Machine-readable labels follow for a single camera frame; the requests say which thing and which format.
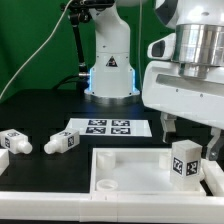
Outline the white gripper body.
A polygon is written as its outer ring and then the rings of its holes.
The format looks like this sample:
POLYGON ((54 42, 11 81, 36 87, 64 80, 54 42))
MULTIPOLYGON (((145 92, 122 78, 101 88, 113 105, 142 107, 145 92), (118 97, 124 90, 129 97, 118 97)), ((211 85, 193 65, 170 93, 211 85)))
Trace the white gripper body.
POLYGON ((146 107, 224 130, 224 68, 205 80, 178 75, 177 63, 153 61, 146 68, 142 100, 146 107))

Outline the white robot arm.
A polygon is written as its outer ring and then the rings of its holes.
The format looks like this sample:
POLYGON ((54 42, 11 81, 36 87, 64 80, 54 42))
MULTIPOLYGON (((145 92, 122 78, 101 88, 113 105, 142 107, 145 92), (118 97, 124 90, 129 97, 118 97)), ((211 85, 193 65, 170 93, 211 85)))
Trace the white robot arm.
POLYGON ((166 134, 182 117, 211 127, 206 158, 216 160, 224 146, 224 0, 156 0, 155 13, 171 28, 151 43, 141 90, 129 63, 130 28, 117 8, 143 0, 115 0, 112 7, 90 10, 96 29, 96 62, 86 97, 122 104, 141 97, 161 112, 166 134))

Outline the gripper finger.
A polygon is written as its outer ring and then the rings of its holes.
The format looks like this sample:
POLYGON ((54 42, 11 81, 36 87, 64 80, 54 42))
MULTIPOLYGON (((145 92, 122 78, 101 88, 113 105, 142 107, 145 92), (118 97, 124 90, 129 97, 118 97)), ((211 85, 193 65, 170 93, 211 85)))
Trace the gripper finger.
POLYGON ((177 117, 175 115, 165 112, 161 113, 160 120, 163 128, 163 141, 165 143, 169 143, 176 134, 176 119, 177 117))
POLYGON ((215 161, 218 159, 219 151, 222 145, 221 132, 222 130, 218 128, 211 129, 212 138, 210 142, 207 144, 207 151, 206 151, 207 160, 215 161))

